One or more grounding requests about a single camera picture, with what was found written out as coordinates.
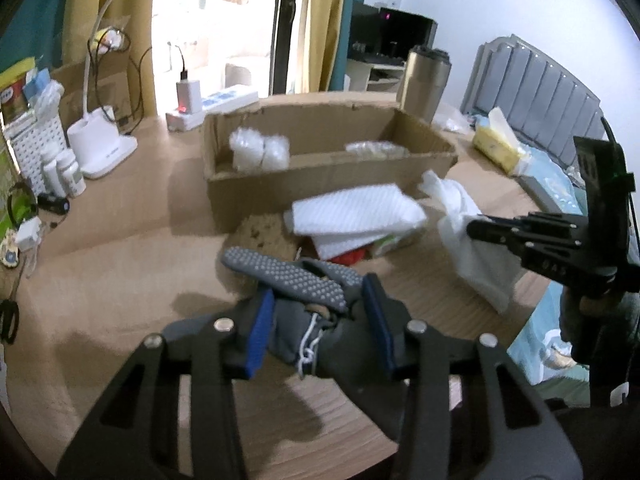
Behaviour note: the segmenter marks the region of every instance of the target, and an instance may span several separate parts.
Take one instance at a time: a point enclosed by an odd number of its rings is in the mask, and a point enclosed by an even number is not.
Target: red object
[[[348,253],[341,254],[340,256],[336,256],[335,258],[331,258],[329,261],[332,264],[352,266],[354,264],[357,264],[361,259],[363,259],[366,253],[367,253],[367,249],[364,247],[361,247],[359,249],[354,249],[353,251],[349,251]]]

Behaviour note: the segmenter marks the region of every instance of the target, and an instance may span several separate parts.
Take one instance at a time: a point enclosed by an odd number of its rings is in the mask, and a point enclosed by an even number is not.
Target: yellow curtain
[[[66,0],[65,21],[63,29],[63,62],[84,60],[86,40],[91,34],[98,10],[105,0]],[[105,21],[110,25],[125,27],[131,38],[131,57],[138,62],[143,52],[151,46],[151,7],[153,0],[114,0],[105,14]],[[154,89],[154,70],[151,53],[145,56],[142,64],[142,98],[145,104],[145,115],[155,116],[156,92]],[[129,64],[129,95],[137,104],[139,83],[136,70]]]
[[[296,92],[329,88],[344,0],[302,0]]]

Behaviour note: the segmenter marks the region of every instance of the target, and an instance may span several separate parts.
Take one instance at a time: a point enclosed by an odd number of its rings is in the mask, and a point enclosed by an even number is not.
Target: white wall
[[[444,100],[456,106],[487,41],[516,34],[554,58],[600,98],[640,188],[640,41],[609,0],[401,0],[399,8],[438,22],[434,46],[452,63]]]

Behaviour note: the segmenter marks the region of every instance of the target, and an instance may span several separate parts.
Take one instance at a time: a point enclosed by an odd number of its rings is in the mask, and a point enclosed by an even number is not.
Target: table surface
[[[234,281],[217,263],[224,237],[212,235],[198,131],[170,135],[160,120],[145,120],[136,136],[133,156],[104,179],[89,182],[72,201],[70,215],[47,235],[36,272],[18,292],[20,331],[15,345],[6,348],[12,417],[51,469],[147,333],[223,310],[237,299]],[[536,209],[516,181],[470,147],[470,139],[450,138],[460,159],[448,177],[461,182],[484,213],[511,217]],[[473,338],[493,332],[510,344],[546,280],[525,275],[512,308],[499,316],[457,278],[434,229],[441,213],[435,206],[428,209],[430,230],[420,243],[363,262],[358,270],[377,272],[414,317],[444,333]],[[300,381],[273,358],[235,391],[252,478],[348,478],[396,448],[333,381]],[[182,464],[188,456],[187,424],[183,395]]]

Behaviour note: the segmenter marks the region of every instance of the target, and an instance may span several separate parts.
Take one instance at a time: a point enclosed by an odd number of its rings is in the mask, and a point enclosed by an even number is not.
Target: gray headboard
[[[480,47],[462,113],[500,107],[518,138],[562,168],[576,166],[574,137],[601,139],[600,100],[568,70],[516,35]]]

